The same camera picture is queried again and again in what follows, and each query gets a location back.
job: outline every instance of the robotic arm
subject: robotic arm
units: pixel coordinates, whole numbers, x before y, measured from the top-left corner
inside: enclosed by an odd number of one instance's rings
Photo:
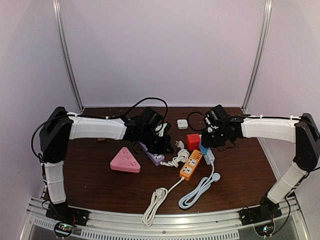
[[[46,216],[60,221],[86,224],[87,211],[68,207],[64,189],[63,164],[69,140],[79,138],[106,138],[141,142],[152,154],[173,153],[171,125],[147,107],[139,116],[92,117],[67,112],[57,107],[39,133],[42,176],[48,189],[50,209]]]
[[[260,206],[240,211],[242,225],[269,220],[282,215],[281,202],[318,164],[320,156],[319,131],[312,116],[301,117],[229,116],[221,105],[205,114],[206,130],[201,142],[205,148],[218,148],[226,141],[240,138],[269,138],[284,140],[296,146],[295,157],[284,175],[263,196]]]

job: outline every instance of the purple power strip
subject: purple power strip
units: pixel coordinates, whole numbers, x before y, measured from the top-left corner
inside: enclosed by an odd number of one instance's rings
[[[154,163],[154,165],[159,166],[161,162],[165,160],[165,156],[162,154],[151,154],[148,152],[148,149],[146,145],[140,143],[141,149],[145,152],[145,154],[151,159],[151,161]]]

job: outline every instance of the pink triangular power strip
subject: pink triangular power strip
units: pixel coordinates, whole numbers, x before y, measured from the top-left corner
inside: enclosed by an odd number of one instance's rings
[[[116,171],[140,173],[140,164],[127,147],[121,148],[118,154],[110,162],[110,168]]]

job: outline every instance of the metal frame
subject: metal frame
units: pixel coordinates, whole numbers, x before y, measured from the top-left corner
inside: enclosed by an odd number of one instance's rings
[[[291,206],[291,215],[294,219],[295,229],[300,240],[310,240],[299,203],[295,197],[288,199]],[[32,197],[27,208],[27,217],[23,224],[20,239],[28,240],[32,226],[39,226],[49,230],[53,229],[56,221],[46,217],[46,210],[42,208],[43,199]],[[289,208],[283,200],[280,203],[283,215],[276,219],[287,217]],[[151,227],[141,224],[141,214],[116,213],[108,211],[90,210],[86,226],[78,226],[73,233],[75,237],[83,239],[210,239],[209,237],[221,235],[238,236],[238,230],[252,228],[253,225],[242,226],[238,209],[223,210],[206,213],[186,214],[159,214]]]
[[[243,101],[242,109],[245,111],[248,107],[250,97],[252,95],[252,91],[254,89],[254,85],[257,80],[259,67],[262,60],[263,51],[266,45],[267,36],[269,32],[270,20],[271,20],[271,12],[272,12],[272,0],[265,0],[264,12],[262,18],[262,26],[260,32],[260,39],[258,43],[258,48],[255,55],[254,65],[250,77],[250,82],[248,89],[245,94],[245,98]]]
[[[53,2],[53,10],[54,10],[55,21],[56,21],[57,30],[58,30],[59,41],[61,45],[61,51],[62,51],[67,75],[69,78],[71,90],[73,92],[73,96],[74,96],[78,110],[83,111],[84,106],[80,98],[79,89],[77,87],[75,75],[74,75],[72,65],[71,65],[71,60],[69,57],[67,41],[66,41],[66,36],[65,36],[64,26],[63,26],[63,19],[62,19],[62,14],[60,9],[60,0],[52,0],[52,2]],[[253,65],[253,69],[250,77],[250,82],[249,82],[249,85],[245,94],[245,98],[243,101],[243,105],[242,105],[243,110],[246,110],[248,107],[249,100],[252,95],[252,91],[257,79],[259,67],[262,60],[262,54],[263,54],[263,51],[266,45],[267,36],[268,36],[269,25],[271,20],[271,12],[272,12],[272,0],[265,0],[260,38],[259,38],[257,52],[256,52],[254,65]]]
[[[70,57],[69,57],[69,52],[67,48],[67,41],[66,41],[66,36],[65,36],[65,31],[64,31],[64,26],[63,26],[63,20],[62,20],[62,15],[61,15],[61,9],[60,9],[60,0],[53,0],[53,11],[54,11],[54,17],[56,21],[56,26],[58,30],[58,36],[59,36],[59,41],[60,41],[60,46],[61,46],[61,51],[62,51],[62,56],[63,56],[63,61],[65,64],[65,69],[66,73],[69,78],[71,90],[75,99],[76,106],[78,110],[81,112],[84,109],[84,106],[81,102],[79,90],[77,87],[77,83],[75,80],[75,75],[74,71],[72,69]]]

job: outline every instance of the red cube socket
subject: red cube socket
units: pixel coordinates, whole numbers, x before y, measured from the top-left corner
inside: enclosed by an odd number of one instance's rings
[[[188,134],[186,136],[186,148],[188,151],[199,150],[199,143],[201,138],[198,133]]]

